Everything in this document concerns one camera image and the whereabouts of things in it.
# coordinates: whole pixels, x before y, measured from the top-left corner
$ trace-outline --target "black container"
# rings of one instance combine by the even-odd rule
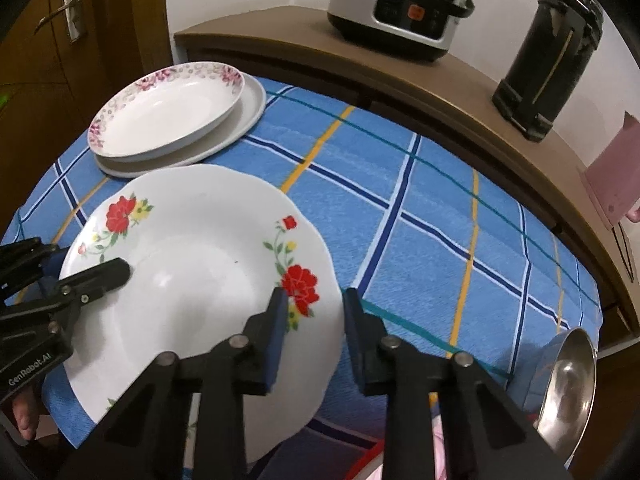
[[[538,0],[538,11],[492,101],[525,137],[544,139],[602,36],[596,0]]]

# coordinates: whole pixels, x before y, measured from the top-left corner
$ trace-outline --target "screw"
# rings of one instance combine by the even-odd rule
[[[231,348],[244,348],[249,344],[249,338],[244,334],[236,334],[229,338]]]
[[[380,342],[382,346],[389,348],[390,350],[395,350],[400,346],[400,338],[395,335],[385,335]]]
[[[162,352],[156,357],[156,364],[160,366],[169,366],[174,364],[177,355],[173,352]]]
[[[453,356],[453,359],[463,368],[471,366],[474,362],[474,357],[466,352],[458,352]]]

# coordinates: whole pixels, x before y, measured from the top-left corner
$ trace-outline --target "stainless steel bowl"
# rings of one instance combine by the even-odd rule
[[[596,390],[596,352],[581,328],[555,336],[514,377],[508,394],[563,462],[580,444]]]

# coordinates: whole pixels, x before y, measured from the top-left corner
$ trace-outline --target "blue tablecloth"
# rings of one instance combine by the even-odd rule
[[[397,124],[261,82],[269,94],[262,119],[206,162],[286,184],[329,247],[340,286],[356,286],[390,333],[436,355],[471,352],[502,384],[561,330],[581,326],[597,345],[602,313],[593,277],[511,196]],[[306,169],[295,178],[300,165]],[[40,236],[68,245],[125,182],[98,170],[83,134],[43,176],[2,242]],[[63,367],[48,375],[43,398],[78,446],[94,423]],[[252,476],[343,478],[383,437],[384,402],[357,393],[343,351],[316,417]]]

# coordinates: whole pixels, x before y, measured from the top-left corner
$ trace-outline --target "wall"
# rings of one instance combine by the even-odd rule
[[[476,11],[458,27],[450,51],[499,81],[524,39],[537,0],[474,1]],[[167,0],[169,28],[174,32],[227,14],[287,4],[325,9],[328,0]],[[640,118],[639,97],[640,69],[606,18],[600,46],[556,119],[555,129],[589,164],[622,126],[625,110]],[[640,228],[630,236],[638,239],[638,254]]]

